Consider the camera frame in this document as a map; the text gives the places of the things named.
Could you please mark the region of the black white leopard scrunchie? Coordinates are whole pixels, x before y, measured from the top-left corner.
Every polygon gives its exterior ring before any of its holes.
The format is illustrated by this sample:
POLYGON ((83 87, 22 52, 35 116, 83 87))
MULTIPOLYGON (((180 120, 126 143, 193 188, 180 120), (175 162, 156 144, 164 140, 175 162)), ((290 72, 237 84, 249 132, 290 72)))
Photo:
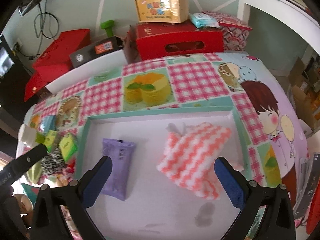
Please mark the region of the black white leopard scrunchie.
POLYGON ((40 163, 45 176, 61 173, 66 166, 59 147, 47 153, 40 163))

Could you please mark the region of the green tissue pack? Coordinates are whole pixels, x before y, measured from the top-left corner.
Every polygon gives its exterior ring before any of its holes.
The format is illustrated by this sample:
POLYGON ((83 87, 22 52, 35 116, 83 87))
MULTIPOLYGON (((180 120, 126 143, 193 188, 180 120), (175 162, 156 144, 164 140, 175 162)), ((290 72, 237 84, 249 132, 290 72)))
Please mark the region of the green tissue pack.
POLYGON ((78 150, 75 136, 72 133, 66 133, 59 142, 59 148, 65 163, 67 163, 78 150))
POLYGON ((59 134, 57 133, 57 131, 49 130, 43 143, 46 146, 48 152, 52 152, 53 150, 55 150, 58 140, 59 134))

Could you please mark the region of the purple wipes packet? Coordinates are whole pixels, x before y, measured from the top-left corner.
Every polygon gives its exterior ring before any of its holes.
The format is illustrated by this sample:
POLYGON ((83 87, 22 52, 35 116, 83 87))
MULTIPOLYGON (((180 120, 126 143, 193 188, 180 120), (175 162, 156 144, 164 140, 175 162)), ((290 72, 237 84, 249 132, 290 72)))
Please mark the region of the purple wipes packet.
POLYGON ((112 172, 101 191, 103 194, 125 201, 131 160, 135 149, 135 142, 103 139, 103 156, 108 156, 112 161, 112 172))

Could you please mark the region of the pink white striped towel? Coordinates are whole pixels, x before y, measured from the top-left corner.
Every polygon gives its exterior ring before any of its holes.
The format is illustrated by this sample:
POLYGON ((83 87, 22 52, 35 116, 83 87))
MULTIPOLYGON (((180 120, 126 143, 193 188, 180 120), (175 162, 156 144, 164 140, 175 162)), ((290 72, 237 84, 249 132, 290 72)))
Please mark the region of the pink white striped towel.
POLYGON ((214 163, 231 135, 230 128, 209 122, 189 126, 184 134, 170 131, 157 170, 198 197, 219 199, 222 186, 214 163))

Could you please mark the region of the pale pink cloth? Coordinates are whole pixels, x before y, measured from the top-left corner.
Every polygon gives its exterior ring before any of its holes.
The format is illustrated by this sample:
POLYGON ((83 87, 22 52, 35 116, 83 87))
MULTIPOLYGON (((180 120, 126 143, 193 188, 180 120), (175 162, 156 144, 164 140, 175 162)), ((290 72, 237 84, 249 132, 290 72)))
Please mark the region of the pale pink cloth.
POLYGON ((33 212, 33 204, 31 200, 25 194, 14 194, 13 195, 18 203, 20 214, 27 215, 33 212))

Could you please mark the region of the light green cloth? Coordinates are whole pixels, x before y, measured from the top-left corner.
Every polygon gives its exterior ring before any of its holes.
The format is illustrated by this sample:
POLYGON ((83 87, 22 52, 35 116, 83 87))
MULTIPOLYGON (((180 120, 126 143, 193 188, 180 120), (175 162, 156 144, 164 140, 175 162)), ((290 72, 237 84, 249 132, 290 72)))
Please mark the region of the light green cloth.
POLYGON ((31 184, 37 184, 42 175, 42 166, 41 162, 38 161, 34 164, 29 170, 25 173, 27 181, 31 184))

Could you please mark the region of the light blue face mask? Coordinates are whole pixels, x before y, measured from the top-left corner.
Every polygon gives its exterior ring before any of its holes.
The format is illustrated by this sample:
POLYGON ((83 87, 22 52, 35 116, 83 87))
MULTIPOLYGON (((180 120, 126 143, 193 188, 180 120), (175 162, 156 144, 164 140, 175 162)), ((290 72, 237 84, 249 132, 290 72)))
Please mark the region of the light blue face mask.
POLYGON ((55 115, 48 115, 45 116, 40 124, 40 131, 44 134, 47 134, 50 130, 55 131, 56 130, 56 116, 55 115))

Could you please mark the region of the red round stool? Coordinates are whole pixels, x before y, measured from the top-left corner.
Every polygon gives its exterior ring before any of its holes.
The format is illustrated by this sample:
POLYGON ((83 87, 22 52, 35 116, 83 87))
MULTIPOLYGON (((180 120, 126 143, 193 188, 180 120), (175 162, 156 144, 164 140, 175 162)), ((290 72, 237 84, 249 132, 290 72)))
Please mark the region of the red round stool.
POLYGON ((306 233, 308 235, 310 235, 313 232, 313 230, 316 228, 320 218, 319 213, 320 213, 320 189, 318 185, 311 202, 308 221, 306 225, 306 233))

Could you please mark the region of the teal plastic box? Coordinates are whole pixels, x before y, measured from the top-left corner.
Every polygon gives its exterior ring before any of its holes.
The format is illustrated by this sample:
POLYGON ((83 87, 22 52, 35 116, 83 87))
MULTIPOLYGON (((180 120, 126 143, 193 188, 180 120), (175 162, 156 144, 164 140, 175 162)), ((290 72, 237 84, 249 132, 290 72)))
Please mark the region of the teal plastic box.
POLYGON ((23 190, 24 190, 25 194, 27 195, 27 197, 32 202, 35 202, 40 188, 28 185, 26 183, 22 183, 21 185, 22 185, 23 190))

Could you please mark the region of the patterned plaid tablecloth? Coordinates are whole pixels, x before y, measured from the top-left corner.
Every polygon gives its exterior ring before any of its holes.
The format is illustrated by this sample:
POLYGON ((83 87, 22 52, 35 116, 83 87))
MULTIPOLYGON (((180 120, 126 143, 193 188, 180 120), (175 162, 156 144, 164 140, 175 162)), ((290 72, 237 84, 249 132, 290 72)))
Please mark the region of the patterned plaid tablecloth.
MULTIPOLYGON (((39 102, 27 115, 28 125, 40 131, 42 119, 55 115, 57 133, 62 137, 72 133, 78 150, 61 173, 42 174, 34 186, 55 187, 78 179, 79 139, 89 117, 195 107, 234 107, 248 137, 252 177, 247 179, 268 187, 283 183, 295 201, 299 162, 308 157, 306 136, 275 77, 259 59, 242 53, 169 56, 128 64, 39 102)), ((242 168, 244 175, 242 165, 229 162, 242 168)))

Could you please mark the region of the white pill bottle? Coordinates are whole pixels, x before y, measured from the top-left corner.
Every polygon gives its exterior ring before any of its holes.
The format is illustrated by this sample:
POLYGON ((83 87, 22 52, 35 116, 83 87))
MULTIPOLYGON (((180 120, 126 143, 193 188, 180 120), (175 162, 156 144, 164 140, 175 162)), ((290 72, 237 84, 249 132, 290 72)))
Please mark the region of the white pill bottle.
POLYGON ((37 130, 25 124, 20 126, 17 138, 18 141, 24 143, 25 146, 28 146, 29 148, 33 148, 40 144, 37 130))

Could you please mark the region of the mint shallow tray box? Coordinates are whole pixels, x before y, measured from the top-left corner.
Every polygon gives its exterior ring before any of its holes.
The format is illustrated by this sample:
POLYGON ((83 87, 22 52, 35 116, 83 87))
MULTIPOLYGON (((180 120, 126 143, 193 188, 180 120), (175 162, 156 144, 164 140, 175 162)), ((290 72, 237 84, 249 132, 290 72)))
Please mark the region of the mint shallow tray box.
POLYGON ((79 139, 75 177, 92 169, 103 155, 103 139, 134 142, 125 201, 101 194, 88 213, 106 239, 221 239, 239 210, 227 194, 210 201, 176 186, 157 171, 167 126, 210 122, 232 134, 221 154, 244 167, 251 179, 248 137, 234 107, 167 108, 121 112, 87 119, 79 139))

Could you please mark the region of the cardboard boxes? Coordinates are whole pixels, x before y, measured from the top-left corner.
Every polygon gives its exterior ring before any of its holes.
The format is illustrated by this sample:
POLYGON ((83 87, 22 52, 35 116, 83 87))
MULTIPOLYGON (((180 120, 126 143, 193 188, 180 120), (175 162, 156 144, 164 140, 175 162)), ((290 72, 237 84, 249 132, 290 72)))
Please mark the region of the cardboard boxes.
POLYGON ((319 78, 318 73, 310 69, 298 57, 289 73, 290 92, 293 95, 297 116, 310 128, 319 130, 319 78))

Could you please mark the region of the black cabinet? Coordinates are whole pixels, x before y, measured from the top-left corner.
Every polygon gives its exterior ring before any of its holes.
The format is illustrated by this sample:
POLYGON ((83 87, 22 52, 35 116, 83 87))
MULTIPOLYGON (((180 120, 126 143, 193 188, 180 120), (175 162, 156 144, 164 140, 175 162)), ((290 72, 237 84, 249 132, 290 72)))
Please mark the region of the black cabinet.
POLYGON ((24 101, 25 85, 30 79, 30 74, 20 59, 13 54, 4 35, 1 35, 1 47, 6 49, 14 62, 14 65, 1 79, 1 108, 22 123, 26 112, 30 108, 24 101))

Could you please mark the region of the large red gift box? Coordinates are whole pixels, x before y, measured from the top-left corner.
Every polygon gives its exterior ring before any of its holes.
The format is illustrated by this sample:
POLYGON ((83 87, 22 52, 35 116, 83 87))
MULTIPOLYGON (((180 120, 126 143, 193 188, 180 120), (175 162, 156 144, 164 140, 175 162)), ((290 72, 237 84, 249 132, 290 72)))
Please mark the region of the large red gift box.
POLYGON ((91 43, 89 29, 63 31, 33 63, 35 73, 25 85, 24 101, 73 68, 70 55, 91 43))

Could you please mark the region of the monitor screen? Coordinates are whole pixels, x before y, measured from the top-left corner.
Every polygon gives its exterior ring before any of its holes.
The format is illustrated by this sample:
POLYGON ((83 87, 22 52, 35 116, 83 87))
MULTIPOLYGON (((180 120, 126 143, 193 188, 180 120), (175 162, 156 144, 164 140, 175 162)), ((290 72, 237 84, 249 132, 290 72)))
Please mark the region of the monitor screen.
POLYGON ((4 78, 10 68, 14 65, 14 62, 10 58, 8 52, 4 47, 0 50, 0 78, 4 78))

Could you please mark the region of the white foam board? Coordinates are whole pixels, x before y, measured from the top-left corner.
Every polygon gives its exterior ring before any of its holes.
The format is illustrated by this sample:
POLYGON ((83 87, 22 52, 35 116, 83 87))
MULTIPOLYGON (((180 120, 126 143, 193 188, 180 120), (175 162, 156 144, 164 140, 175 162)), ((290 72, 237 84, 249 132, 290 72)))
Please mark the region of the white foam board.
POLYGON ((124 51, 114 51, 74 68, 46 85, 46 88, 52 94, 57 94, 80 81, 126 64, 128 64, 128 61, 124 51))

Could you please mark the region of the black carton box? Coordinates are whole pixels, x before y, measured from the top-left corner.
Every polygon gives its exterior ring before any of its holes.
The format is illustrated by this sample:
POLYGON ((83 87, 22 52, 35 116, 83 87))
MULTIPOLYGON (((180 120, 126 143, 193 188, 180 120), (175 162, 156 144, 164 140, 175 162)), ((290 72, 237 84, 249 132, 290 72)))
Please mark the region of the black carton box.
POLYGON ((103 55, 121 50, 123 49, 123 46, 124 41, 121 38, 112 36, 101 41, 93 42, 92 44, 75 51, 69 57, 72 66, 77 68, 103 55))

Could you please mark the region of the red white patterned box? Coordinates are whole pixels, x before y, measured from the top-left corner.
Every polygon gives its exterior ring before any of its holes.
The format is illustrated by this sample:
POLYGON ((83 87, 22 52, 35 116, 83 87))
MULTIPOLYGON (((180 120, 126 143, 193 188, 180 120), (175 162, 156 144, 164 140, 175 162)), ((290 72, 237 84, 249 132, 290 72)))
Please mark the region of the red white patterned box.
POLYGON ((252 31, 252 28, 247 23, 236 16, 223 12, 203 11, 203 13, 217 20, 223 34, 224 50, 245 50, 249 33, 252 31))

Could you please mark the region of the white desk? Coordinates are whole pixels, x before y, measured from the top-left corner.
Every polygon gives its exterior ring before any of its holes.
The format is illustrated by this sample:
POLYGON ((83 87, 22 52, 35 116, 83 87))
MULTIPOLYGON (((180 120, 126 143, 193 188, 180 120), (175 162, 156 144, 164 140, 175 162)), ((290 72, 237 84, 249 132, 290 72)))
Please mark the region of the white desk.
POLYGON ((319 24, 305 11, 286 0, 239 0, 238 19, 248 23, 252 7, 287 25, 319 53, 319 24))

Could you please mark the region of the blue wet wipes pack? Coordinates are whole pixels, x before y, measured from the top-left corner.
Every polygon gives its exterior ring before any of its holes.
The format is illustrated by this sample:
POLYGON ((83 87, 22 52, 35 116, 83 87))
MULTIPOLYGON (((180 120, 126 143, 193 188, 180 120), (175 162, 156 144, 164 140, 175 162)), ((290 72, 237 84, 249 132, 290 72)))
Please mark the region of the blue wet wipes pack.
POLYGON ((194 13, 189 15, 190 21, 195 25, 196 28, 218 28, 218 21, 204 13, 194 13))

